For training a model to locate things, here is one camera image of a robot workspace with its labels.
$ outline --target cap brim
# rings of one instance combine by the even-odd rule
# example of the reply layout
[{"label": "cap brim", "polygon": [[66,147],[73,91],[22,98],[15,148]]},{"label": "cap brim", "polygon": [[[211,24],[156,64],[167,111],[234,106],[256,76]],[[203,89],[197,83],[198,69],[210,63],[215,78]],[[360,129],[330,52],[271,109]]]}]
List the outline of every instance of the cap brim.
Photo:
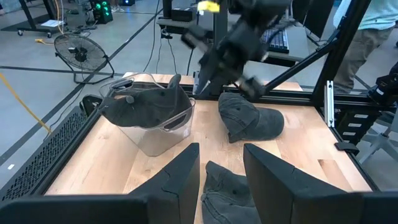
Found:
[{"label": "cap brim", "polygon": [[254,128],[247,128],[245,140],[267,141],[278,137],[285,126],[284,115],[277,110],[269,108],[257,108],[259,110],[259,122]]}]

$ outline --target wire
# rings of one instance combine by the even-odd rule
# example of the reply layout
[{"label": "wire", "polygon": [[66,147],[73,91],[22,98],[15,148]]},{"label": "wire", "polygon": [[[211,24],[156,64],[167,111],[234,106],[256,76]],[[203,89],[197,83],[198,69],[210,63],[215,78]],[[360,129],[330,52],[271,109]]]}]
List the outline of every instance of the wire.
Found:
[{"label": "wire", "polygon": [[292,18],[294,18],[294,15],[293,15],[293,1],[290,2],[290,15],[292,16]]},{"label": "wire", "polygon": [[236,82],[234,82],[233,85],[234,85],[237,89],[239,89],[239,90],[241,89],[241,88],[238,86],[238,84],[236,84]]},{"label": "wire", "polygon": [[[65,109],[63,109],[63,111],[61,112],[61,114],[60,114],[60,116],[57,118],[57,120],[55,120],[52,124],[50,124],[50,129],[52,129],[52,127],[60,121],[60,119],[61,119],[62,115],[64,114],[64,112],[66,112],[66,110],[67,110],[72,104],[74,104],[74,103],[76,102],[76,100],[79,98],[79,96],[80,96],[81,93],[83,92],[83,89],[84,89],[84,86],[83,86],[83,88],[79,91],[79,93],[77,94],[77,96],[75,97],[75,99],[74,99]],[[48,138],[48,136],[49,136],[49,133],[47,133],[47,135],[44,137],[43,141],[45,141],[45,140]]]},{"label": "wire", "polygon": [[[155,11],[155,16],[157,15],[157,10],[158,10],[158,8],[159,8],[159,3],[160,3],[160,0],[157,0],[157,6],[156,6],[156,11]],[[153,41],[152,41],[152,50],[150,51],[149,60],[148,60],[147,65],[145,66],[143,72],[145,72],[145,71],[147,70],[148,65],[149,65],[149,62],[150,62],[150,60],[152,59],[152,55],[153,55],[153,53],[154,53],[154,48],[155,48],[155,30],[156,30],[156,19],[154,19],[154,36],[153,36],[153,38],[152,38],[152,39],[153,39]]]},{"label": "wire", "polygon": [[63,31],[61,30],[61,28],[60,28],[60,23],[59,23],[59,19],[60,19],[60,6],[58,5],[58,1],[57,1],[57,0],[54,0],[54,2],[55,2],[55,5],[56,5],[56,7],[57,7],[57,22],[58,22],[57,27],[58,27],[58,30],[61,32],[61,34],[63,34]]},{"label": "wire", "polygon": [[190,53],[189,59],[188,59],[187,75],[189,75],[189,67],[191,66],[192,55],[193,55],[193,49],[191,50],[191,53]]},{"label": "wire", "polygon": [[[313,2],[313,0],[310,0],[310,2],[308,3],[307,7],[306,7],[305,10],[303,11],[303,16],[307,16],[307,12],[310,10],[310,8],[311,8],[311,6],[312,6],[312,2]],[[280,19],[277,19],[276,21],[274,21],[274,24],[271,25],[269,28],[274,27],[274,26],[277,24],[276,22],[278,22],[279,20],[280,20]],[[286,23],[284,26],[278,28],[273,34],[271,34],[271,36],[268,38],[266,44],[269,45],[269,43],[273,40],[273,38],[274,38],[280,31],[282,31],[282,30],[284,30],[284,29],[286,29],[286,28],[288,28],[288,27],[294,25],[296,22],[297,22],[296,20],[294,20],[294,21],[289,21],[289,22]]]},{"label": "wire", "polygon": [[38,42],[38,43],[41,43],[41,44],[44,44],[44,45],[51,45],[51,46],[54,45],[54,44],[48,44],[48,43],[44,43],[44,42]]},{"label": "wire", "polygon": [[170,50],[171,50],[171,52],[172,52],[175,74],[178,74],[178,72],[177,72],[177,66],[176,66],[176,64],[175,64],[175,57],[174,57],[173,47],[172,47],[172,45],[170,44],[170,39],[167,39],[167,43],[169,43]]},{"label": "wire", "polygon": [[62,33],[63,33],[63,0],[60,0],[61,1],[61,11],[62,11]]},{"label": "wire", "polygon": [[160,62],[160,50],[161,49],[162,49],[162,37],[160,37],[160,47],[159,47],[159,51],[157,53],[156,74],[157,74],[157,66],[159,65],[159,62]]},{"label": "wire", "polygon": [[8,83],[8,81],[6,80],[6,77],[4,77],[4,75],[2,73],[0,73],[0,78],[2,80],[2,82],[5,84],[5,86],[8,88],[8,90],[11,92],[11,94],[14,95],[15,99],[17,99],[17,101],[25,108],[25,110],[27,110],[27,112],[32,115],[37,122],[39,122],[39,124],[41,126],[43,126],[43,128],[45,128],[49,134],[51,134],[51,129],[49,127],[47,127],[47,125],[45,125],[45,123],[38,118],[30,109],[29,107],[26,106],[26,104],[19,98],[18,94],[14,91],[14,89],[10,86],[10,84]]}]

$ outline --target wooden tabletop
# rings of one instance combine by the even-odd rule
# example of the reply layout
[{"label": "wooden tabletop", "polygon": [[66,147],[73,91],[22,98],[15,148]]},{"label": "wooden tabletop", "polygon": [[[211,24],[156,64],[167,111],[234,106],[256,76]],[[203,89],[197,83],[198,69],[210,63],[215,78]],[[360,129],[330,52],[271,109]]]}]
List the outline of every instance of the wooden tabletop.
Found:
[{"label": "wooden tabletop", "polygon": [[[158,82],[167,83],[172,76],[154,77]],[[135,80],[149,81],[147,75],[139,75]],[[191,84],[193,79],[182,77],[181,83]],[[297,83],[283,83],[277,89],[301,91]],[[191,135],[157,157],[146,156],[117,126],[100,117],[48,189],[47,195],[129,193],[160,171],[191,142],[200,143],[200,195],[208,161],[244,175],[243,144],[247,142],[343,190],[370,190],[347,154],[335,149],[333,144],[337,140],[315,108],[263,104],[255,106],[282,112],[285,127],[277,139],[230,144],[227,130],[218,113],[218,102],[197,101]],[[195,220],[195,223],[201,223],[199,200]]]}]

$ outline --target desk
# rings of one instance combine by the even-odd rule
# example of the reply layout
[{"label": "desk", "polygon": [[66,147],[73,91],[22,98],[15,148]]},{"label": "desk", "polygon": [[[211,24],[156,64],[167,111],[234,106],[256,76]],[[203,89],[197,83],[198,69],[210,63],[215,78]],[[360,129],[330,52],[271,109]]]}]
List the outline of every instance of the desk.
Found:
[{"label": "desk", "polygon": [[[213,36],[213,20],[205,17],[201,18],[199,25],[208,30],[208,38]],[[191,24],[196,24],[195,21],[191,22],[180,22],[173,21],[171,19],[158,19],[156,22],[160,25],[161,29],[166,29],[167,32],[172,34],[183,34],[184,29],[188,28]],[[307,43],[307,33],[304,27],[292,26],[286,29],[287,31],[287,41],[289,43],[289,54],[279,53],[279,52],[269,52],[268,61],[265,63],[277,64],[282,66],[291,67],[296,62],[300,62],[310,55]]]},{"label": "desk", "polygon": [[[172,77],[154,76],[157,82],[166,83]],[[134,78],[149,82],[148,76]],[[181,83],[192,84],[193,78],[182,77]],[[283,83],[277,89],[301,90],[297,83]],[[347,154],[335,149],[333,144],[337,140],[315,108],[256,106],[277,109],[283,113],[285,127],[277,139],[230,144],[218,113],[218,102],[198,100],[191,135],[158,157],[146,156],[118,127],[100,117],[46,194],[127,194],[160,171],[191,142],[200,143],[200,194],[206,179],[205,165],[210,160],[244,175],[243,144],[247,142],[343,190],[370,190]],[[201,223],[200,197],[198,199],[195,223]]]}]

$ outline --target clear plastic bin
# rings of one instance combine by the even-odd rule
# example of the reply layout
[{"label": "clear plastic bin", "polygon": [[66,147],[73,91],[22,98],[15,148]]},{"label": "clear plastic bin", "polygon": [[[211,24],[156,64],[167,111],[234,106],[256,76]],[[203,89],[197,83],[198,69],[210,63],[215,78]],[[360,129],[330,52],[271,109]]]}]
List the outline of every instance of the clear plastic bin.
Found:
[{"label": "clear plastic bin", "polygon": [[[134,81],[133,76],[130,76],[103,85],[99,90],[101,96],[104,97],[105,95],[104,87],[107,86],[109,91],[111,86],[128,79]],[[114,97],[123,97],[123,95],[128,94],[129,91],[135,91],[134,82],[130,88],[115,91]],[[156,127],[148,129],[141,127],[118,128],[147,156],[159,156],[191,134],[195,99],[190,98],[190,101],[192,107]]]}]

